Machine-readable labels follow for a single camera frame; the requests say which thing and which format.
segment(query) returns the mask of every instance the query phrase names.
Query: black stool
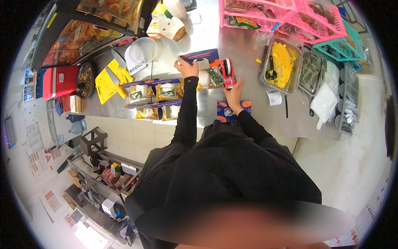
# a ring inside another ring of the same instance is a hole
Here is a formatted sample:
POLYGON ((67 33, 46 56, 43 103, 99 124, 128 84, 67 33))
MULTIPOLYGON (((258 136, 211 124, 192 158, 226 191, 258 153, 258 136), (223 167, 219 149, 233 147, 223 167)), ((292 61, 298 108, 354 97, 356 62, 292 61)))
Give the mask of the black stool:
POLYGON ((100 132, 98 128, 98 126, 95 127, 91 131, 87 132, 85 135, 82 135, 80 138, 81 149, 88 156, 91 156, 91 154, 93 153, 93 146, 97 148, 97 150, 94 152, 100 152, 108 148, 104 145, 105 138, 108 137, 108 134, 106 132, 100 132), (89 134, 91 134, 91 140, 86 139, 86 136, 89 134))

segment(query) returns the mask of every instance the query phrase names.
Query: black ladle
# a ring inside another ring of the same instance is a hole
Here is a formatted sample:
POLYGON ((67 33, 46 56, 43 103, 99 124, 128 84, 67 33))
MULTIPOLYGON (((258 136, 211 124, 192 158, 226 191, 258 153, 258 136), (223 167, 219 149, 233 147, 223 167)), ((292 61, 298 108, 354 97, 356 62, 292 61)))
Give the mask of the black ladle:
POLYGON ((273 58, 272 55, 269 56, 269 67, 271 68, 265 73, 265 77, 269 80, 275 80, 277 77, 276 71, 273 69, 273 58))

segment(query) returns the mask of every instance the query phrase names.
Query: black pen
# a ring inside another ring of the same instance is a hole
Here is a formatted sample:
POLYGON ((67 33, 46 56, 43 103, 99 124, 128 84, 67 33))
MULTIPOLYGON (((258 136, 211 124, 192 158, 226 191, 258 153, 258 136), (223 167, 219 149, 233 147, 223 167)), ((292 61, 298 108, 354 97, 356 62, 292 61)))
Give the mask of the black pen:
POLYGON ((286 118, 288 117, 287 116, 287 95, 285 95, 285 106, 286 106, 286 118))

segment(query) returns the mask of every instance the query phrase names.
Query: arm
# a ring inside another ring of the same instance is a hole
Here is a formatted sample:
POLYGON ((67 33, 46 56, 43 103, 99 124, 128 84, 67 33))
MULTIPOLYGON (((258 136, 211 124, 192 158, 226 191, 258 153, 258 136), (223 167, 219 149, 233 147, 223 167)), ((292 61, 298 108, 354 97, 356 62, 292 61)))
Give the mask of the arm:
POLYGON ((198 63, 194 61, 193 65, 190 65, 178 56, 178 61, 175 61, 174 67, 184 76, 184 97, 182 98, 177 127, 171 143, 183 143, 186 146, 194 146, 196 143, 197 115, 196 86, 199 81, 198 63))
POLYGON ((231 90, 226 90, 223 88, 223 91, 229 107, 238 116, 238 121, 242 126, 243 133, 245 133, 248 137, 252 137, 256 144, 260 144, 265 138, 272 136, 266 132, 264 127, 259 125, 257 121, 240 106, 240 99, 242 97, 242 88, 244 83, 245 82, 238 77, 236 85, 231 90))
POLYGON ((196 86, 199 78, 191 76, 184 79, 184 97, 179 110, 177 127, 171 143, 193 146, 196 143, 196 86))

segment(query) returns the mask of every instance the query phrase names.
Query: teal plastic basket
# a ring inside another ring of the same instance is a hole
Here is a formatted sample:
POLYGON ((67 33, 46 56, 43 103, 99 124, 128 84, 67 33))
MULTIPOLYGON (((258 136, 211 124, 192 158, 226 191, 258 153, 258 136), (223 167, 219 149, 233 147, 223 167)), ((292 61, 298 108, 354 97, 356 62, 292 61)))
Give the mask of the teal plastic basket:
POLYGON ((358 32, 356 32, 344 19, 343 23, 347 31, 346 37, 316 43, 312 47, 329 55, 337 61, 365 60, 363 46, 358 32), (355 43, 355 47, 348 43, 346 38, 349 39, 350 37, 353 43, 355 43))

